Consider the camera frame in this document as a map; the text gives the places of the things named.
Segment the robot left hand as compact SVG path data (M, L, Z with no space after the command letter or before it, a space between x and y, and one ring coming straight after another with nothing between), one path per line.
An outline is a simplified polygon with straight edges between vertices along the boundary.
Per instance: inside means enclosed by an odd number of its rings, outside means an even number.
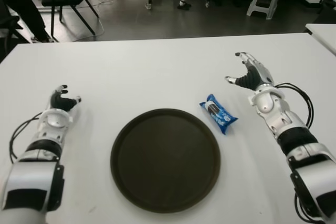
M50 96L49 104L52 109L61 109L66 112L72 110L78 103L82 101L80 96L73 99L62 97L63 94L67 94L68 86L66 84L57 87Z

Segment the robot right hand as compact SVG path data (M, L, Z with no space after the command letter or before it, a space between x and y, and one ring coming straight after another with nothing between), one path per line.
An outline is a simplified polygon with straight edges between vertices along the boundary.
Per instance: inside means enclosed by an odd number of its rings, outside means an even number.
M261 86L274 86L274 80L269 70L254 56L247 52L236 52L235 56L241 59L247 73L237 78L226 76L225 80L228 83L253 91L258 90Z

